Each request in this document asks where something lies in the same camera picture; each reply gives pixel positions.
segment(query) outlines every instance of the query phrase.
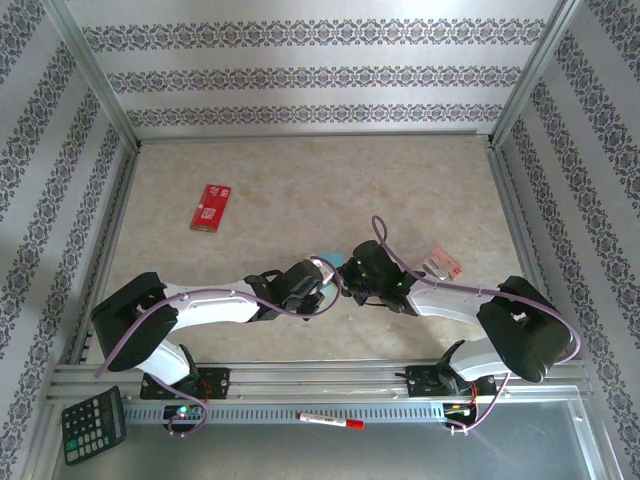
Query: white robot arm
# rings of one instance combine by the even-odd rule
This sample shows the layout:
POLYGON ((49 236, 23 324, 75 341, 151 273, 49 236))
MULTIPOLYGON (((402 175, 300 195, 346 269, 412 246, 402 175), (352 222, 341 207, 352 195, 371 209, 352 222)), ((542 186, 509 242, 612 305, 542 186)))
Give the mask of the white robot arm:
MULTIPOLYGON (((444 316, 482 326, 487 338, 454 344, 438 364, 437 381, 458 393, 480 377, 513 371, 539 382, 571 341, 566 327, 549 315, 519 302, 434 289, 402 271, 384 248, 371 240, 359 245, 338 269, 342 294, 359 305, 377 297, 391 311, 413 316, 444 316)), ((176 330, 216 322, 247 323, 273 320, 276 306, 294 315, 313 315, 324 299, 320 289, 336 282, 323 262, 306 259, 287 272, 249 275, 233 284, 184 287, 164 284, 155 273, 144 273, 92 311, 92 320, 105 357, 118 350, 109 370, 138 368, 180 389, 198 377, 184 346, 165 337, 176 330), (122 341, 142 313, 167 301, 122 341)), ((501 290, 551 305, 524 279, 510 277, 501 290)))

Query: beige floor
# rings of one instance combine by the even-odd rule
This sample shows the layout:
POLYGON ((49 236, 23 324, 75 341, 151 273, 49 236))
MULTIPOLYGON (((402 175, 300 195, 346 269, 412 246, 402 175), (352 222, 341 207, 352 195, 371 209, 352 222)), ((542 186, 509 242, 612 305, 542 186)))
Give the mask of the beige floor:
MULTIPOLYGON (((147 145, 139 165, 107 292, 144 271, 165 282, 215 285, 279 268, 313 253, 347 255, 373 238, 381 215, 406 260, 440 245, 460 281, 495 285, 520 272, 483 139, 392 136, 147 145), (189 230, 206 183, 232 187, 220 230, 189 230)), ((341 299, 305 323, 279 317, 170 335, 196 361, 436 358, 478 327, 396 315, 341 299)), ((102 358, 93 342, 89 362, 102 358)))

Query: red card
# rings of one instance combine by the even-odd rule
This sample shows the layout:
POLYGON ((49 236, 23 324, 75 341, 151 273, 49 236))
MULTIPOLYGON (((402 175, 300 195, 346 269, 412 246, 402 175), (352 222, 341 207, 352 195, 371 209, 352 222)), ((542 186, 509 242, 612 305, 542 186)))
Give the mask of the red card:
POLYGON ((191 220, 191 230, 215 233, 231 196, 231 187, 207 185, 191 220))

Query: calculator keypad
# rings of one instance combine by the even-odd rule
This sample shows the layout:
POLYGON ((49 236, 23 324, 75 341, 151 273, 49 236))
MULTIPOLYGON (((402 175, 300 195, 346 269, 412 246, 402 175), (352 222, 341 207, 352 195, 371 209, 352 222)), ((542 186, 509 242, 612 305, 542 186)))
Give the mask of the calculator keypad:
POLYGON ((122 442, 126 436, 118 387, 62 412, 65 463, 74 465, 122 442))

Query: marker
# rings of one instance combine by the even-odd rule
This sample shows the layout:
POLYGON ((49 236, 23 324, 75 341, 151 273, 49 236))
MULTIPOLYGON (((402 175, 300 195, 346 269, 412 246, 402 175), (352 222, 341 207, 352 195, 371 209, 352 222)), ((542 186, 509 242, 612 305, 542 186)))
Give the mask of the marker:
POLYGON ((314 415, 312 413, 299 413, 296 415, 301 422, 320 423, 322 425, 333 425, 334 427, 353 428, 355 430, 364 430, 364 422, 362 420, 353 420, 351 418, 327 417, 325 415, 314 415))

